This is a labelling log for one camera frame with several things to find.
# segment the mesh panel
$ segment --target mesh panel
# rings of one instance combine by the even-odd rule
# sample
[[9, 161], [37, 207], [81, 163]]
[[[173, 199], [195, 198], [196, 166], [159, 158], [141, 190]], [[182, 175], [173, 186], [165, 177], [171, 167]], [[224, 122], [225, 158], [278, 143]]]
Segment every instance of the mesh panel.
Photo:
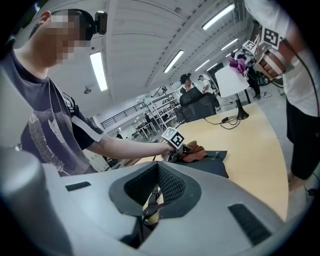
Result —
[[184, 194], [186, 190], [186, 183], [182, 179], [161, 166], [158, 167], [158, 173], [158, 184], [162, 191], [163, 201], [165, 204], [172, 203]]
[[157, 168], [157, 165], [153, 166], [124, 185], [126, 194], [142, 206], [157, 184]]

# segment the dark gray t-shirt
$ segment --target dark gray t-shirt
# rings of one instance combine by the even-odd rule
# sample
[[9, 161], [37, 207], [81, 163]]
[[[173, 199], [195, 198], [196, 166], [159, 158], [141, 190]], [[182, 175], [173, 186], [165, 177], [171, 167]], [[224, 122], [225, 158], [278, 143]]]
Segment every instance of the dark gray t-shirt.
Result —
[[85, 117], [73, 98], [59, 91], [50, 78], [39, 79], [28, 72], [13, 50], [2, 65], [33, 108], [21, 135], [22, 149], [42, 163], [54, 165], [60, 176], [96, 172], [82, 150], [99, 141], [103, 131]]

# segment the orange cloth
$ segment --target orange cloth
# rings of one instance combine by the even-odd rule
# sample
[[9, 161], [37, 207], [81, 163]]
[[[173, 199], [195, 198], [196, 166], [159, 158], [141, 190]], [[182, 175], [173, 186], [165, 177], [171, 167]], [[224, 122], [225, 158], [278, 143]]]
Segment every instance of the orange cloth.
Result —
[[193, 153], [183, 153], [180, 155], [180, 159], [183, 160], [186, 163], [191, 163], [194, 160], [201, 160], [204, 157], [207, 156], [207, 152], [205, 151], [203, 146], [199, 146], [197, 144], [197, 141], [191, 141], [190, 143], [187, 144], [187, 146], [191, 147], [194, 149]]

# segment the head-mounted camera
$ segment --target head-mounted camera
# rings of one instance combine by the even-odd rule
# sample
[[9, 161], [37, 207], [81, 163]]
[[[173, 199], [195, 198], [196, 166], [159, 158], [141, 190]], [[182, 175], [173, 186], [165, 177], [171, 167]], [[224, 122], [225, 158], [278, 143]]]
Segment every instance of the head-mounted camera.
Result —
[[68, 16], [79, 16], [79, 25], [85, 29], [81, 34], [81, 39], [84, 41], [90, 41], [94, 34], [104, 35], [107, 32], [108, 14], [105, 11], [97, 11], [94, 18], [85, 10], [81, 9], [64, 9], [57, 10], [51, 13], [51, 15], [58, 15], [65, 12]]

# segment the table leg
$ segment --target table leg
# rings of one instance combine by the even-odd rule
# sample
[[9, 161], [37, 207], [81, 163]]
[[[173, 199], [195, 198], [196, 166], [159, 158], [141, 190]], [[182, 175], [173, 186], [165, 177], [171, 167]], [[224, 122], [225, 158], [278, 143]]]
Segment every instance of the table leg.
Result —
[[246, 98], [247, 98], [247, 100], [248, 100], [248, 104], [250, 104], [250, 103], [251, 103], [251, 101], [250, 101], [250, 98], [249, 98], [249, 95], [248, 95], [247, 89], [244, 89], [244, 93], [245, 93], [245, 96], [246, 96]]

